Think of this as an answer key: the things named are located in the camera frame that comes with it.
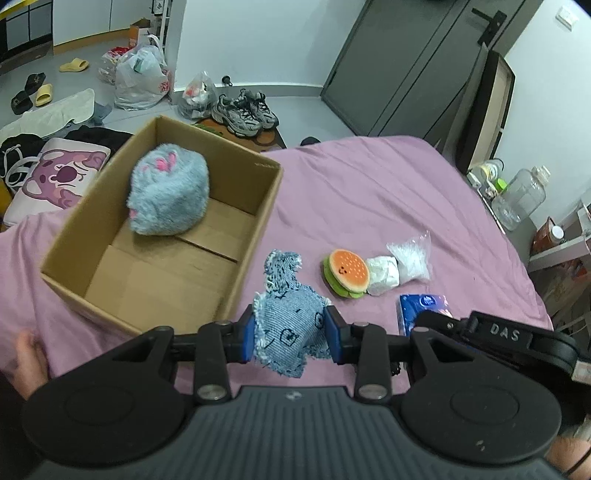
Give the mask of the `person's left hand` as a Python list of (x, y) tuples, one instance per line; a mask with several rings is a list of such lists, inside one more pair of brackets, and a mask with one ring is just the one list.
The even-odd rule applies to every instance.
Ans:
[(24, 330), (15, 342), (17, 366), (13, 386), (25, 400), (49, 381), (47, 360), (33, 332)]

